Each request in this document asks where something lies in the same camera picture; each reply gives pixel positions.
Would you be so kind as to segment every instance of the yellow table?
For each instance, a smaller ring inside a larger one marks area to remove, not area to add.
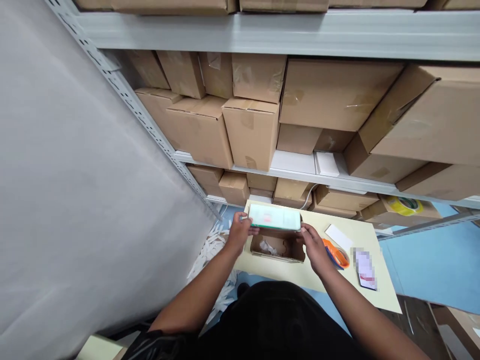
[[[245,206],[245,212],[247,214],[250,209],[250,204],[261,204],[279,208],[284,207],[248,200]],[[373,304],[373,306],[401,314],[402,310],[400,309],[399,301],[397,300],[394,285],[390,279],[390,274],[387,265],[385,264],[382,250],[372,224],[306,210],[299,211],[303,221],[312,225],[321,237],[332,240],[327,234],[325,234],[325,230],[330,224],[334,224],[342,233],[353,241],[350,253],[348,254],[350,257],[350,266],[345,270],[339,270],[340,273],[355,288],[357,288],[358,291]],[[312,270],[308,256],[303,263],[287,263],[263,256],[255,256],[250,252],[251,242],[252,236],[249,236],[242,254],[238,257],[235,263],[235,269],[274,280],[289,281],[300,287],[324,293],[326,292],[319,277]],[[377,291],[360,286],[357,271],[353,264],[354,248],[363,248],[370,253],[377,280]]]

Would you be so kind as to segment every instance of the shelving unit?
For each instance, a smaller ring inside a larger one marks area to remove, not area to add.
[[[112,49],[179,50],[237,53],[385,58],[399,60],[480,61],[480,11],[339,9],[326,14],[243,14],[224,17],[136,16],[115,12],[80,12],[72,0],[45,0],[79,46],[90,56],[126,106],[217,218],[186,163],[189,153],[175,151],[122,75]],[[302,180],[352,190],[407,196],[480,210],[480,196],[461,201],[403,194],[392,184],[349,176],[336,158],[340,176],[318,175],[313,156],[276,151],[270,171],[239,166],[234,170]],[[432,227],[480,219],[480,211],[461,213],[432,224],[387,232],[395,237]]]

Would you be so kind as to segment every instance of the gray wall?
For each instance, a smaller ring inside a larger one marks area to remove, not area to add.
[[[43,1],[0,49],[0,357],[57,359],[165,305],[214,218]]]

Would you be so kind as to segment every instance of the yellow tape roll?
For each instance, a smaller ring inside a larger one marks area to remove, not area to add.
[[[412,216],[424,210],[424,206],[420,201],[407,197],[389,196],[386,202],[393,211],[403,216]]]

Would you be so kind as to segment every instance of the floor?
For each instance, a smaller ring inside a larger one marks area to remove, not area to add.
[[[443,217],[456,211],[435,203]],[[224,228],[239,211],[222,207]],[[470,222],[446,226],[380,242],[388,271],[397,294],[448,305],[480,314],[480,228]],[[261,276],[242,273],[240,282],[250,285]],[[307,290],[345,330],[345,324],[326,293]]]

